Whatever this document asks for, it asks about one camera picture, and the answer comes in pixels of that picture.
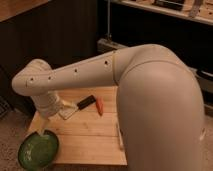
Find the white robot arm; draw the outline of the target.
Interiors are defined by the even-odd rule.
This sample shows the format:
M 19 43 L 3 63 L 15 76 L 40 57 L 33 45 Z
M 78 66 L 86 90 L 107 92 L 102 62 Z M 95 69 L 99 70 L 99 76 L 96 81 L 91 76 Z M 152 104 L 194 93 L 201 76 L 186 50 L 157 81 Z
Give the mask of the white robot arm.
M 53 69 L 34 59 L 12 79 L 43 116 L 56 114 L 60 89 L 115 86 L 128 171 L 202 171 L 204 101 L 192 71 L 157 44 L 122 48 Z

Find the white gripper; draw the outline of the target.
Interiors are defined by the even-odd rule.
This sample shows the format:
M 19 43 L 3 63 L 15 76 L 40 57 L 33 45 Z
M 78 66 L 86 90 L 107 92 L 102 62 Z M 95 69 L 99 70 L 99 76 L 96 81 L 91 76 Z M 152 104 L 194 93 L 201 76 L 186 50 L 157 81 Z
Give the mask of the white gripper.
M 38 120 L 37 133 L 42 136 L 45 128 L 49 123 L 49 117 L 57 114 L 61 108 L 77 109 L 74 102 L 69 102 L 60 99 L 56 91 L 48 91 L 44 94 L 33 97 L 33 102 L 38 113 L 43 117 Z

